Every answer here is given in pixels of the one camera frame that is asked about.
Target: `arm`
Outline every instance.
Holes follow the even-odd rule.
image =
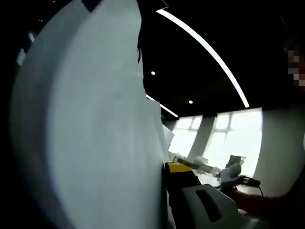
[[[286,196],[268,198],[233,189],[226,190],[224,193],[236,202],[239,209],[260,218],[273,219],[282,214],[285,209]]]

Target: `curved light strip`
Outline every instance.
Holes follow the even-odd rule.
[[[217,61],[217,63],[220,65],[220,67],[224,70],[224,72],[227,74],[229,79],[231,80],[233,86],[237,90],[240,98],[242,99],[244,106],[246,108],[249,107],[248,101],[240,88],[238,82],[236,81],[235,77],[233,76],[230,69],[227,67],[227,65],[224,63],[224,61],[220,58],[220,56],[215,52],[215,50],[198,34],[196,33],[191,27],[189,27],[187,24],[185,24],[180,19],[176,18],[169,12],[166,12],[165,10],[157,10],[157,13],[163,15],[164,17],[168,18],[172,22],[176,23],[178,26],[180,26],[182,29],[184,29],[186,32],[188,32],[192,37],[194,37],[210,54],[211,56]]]
[[[146,98],[155,101],[153,98],[151,98],[149,95],[146,95]],[[171,115],[175,116],[176,118],[178,118],[178,115],[176,115],[174,112],[172,112],[170,109],[168,109],[167,107],[163,106],[162,104],[160,104],[160,107],[162,107],[165,111],[167,111],[168,113],[170,113]]]

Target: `window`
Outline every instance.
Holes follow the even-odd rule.
[[[202,116],[180,118],[173,129],[175,136],[169,151],[187,157],[195,141],[201,121]]]
[[[252,177],[261,148],[262,124],[261,109],[219,114],[203,157],[220,169],[225,168],[230,155],[245,157],[242,174]]]

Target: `yellow object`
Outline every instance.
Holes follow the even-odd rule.
[[[184,164],[174,163],[174,162],[167,162],[167,164],[170,168],[171,173],[180,173],[180,172],[191,171],[191,168],[189,168],[188,166],[186,166]]]

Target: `white wall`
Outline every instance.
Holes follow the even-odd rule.
[[[266,196],[285,194],[305,164],[305,113],[297,110],[263,112],[262,145],[254,178]]]
[[[104,0],[92,14],[75,0],[17,76],[16,157],[56,228],[161,227],[161,110],[145,97],[140,25],[136,0]]]

